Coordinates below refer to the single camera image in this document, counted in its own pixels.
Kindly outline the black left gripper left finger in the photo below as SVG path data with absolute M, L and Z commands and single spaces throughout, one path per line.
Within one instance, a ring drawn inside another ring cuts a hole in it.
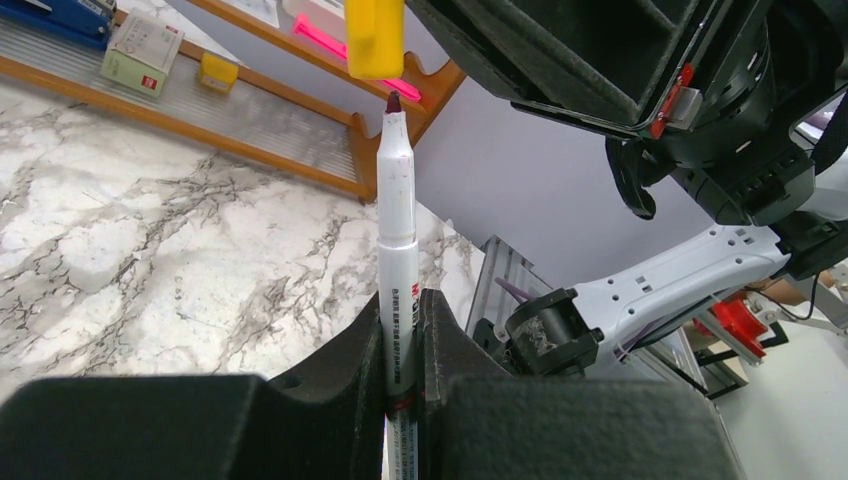
M 253 374 L 54 377 L 1 406 L 5 479 L 376 479 L 376 300 L 306 359 Z

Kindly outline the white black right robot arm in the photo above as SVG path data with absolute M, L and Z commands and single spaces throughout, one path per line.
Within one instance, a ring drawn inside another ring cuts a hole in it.
M 522 112 L 606 139 L 620 197 L 650 220 L 665 177 L 712 218 L 618 274 L 520 303 L 476 299 L 467 334 L 513 374 L 582 374 L 654 344 L 746 284 L 818 274 L 847 253 L 847 108 L 816 145 L 793 129 L 847 90 L 843 1 L 414 1 L 460 68 Z

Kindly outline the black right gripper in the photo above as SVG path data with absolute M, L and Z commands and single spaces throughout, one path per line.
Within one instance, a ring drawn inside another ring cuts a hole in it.
M 680 76 L 710 1 L 407 5 L 492 95 L 647 137 L 606 142 L 618 192 L 644 220 L 656 212 L 649 187 L 672 177 L 718 224 L 775 224 L 847 146 L 843 1 L 724 1 Z

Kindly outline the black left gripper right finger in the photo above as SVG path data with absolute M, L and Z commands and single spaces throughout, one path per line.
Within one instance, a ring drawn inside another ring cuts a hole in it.
M 419 299 L 423 479 L 741 479 L 715 406 L 657 381 L 510 375 Z

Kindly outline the yellow pen cap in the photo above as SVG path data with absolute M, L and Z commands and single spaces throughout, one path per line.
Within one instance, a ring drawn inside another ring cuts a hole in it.
M 344 6 L 351 77 L 387 80 L 404 71 L 404 2 L 348 0 Z

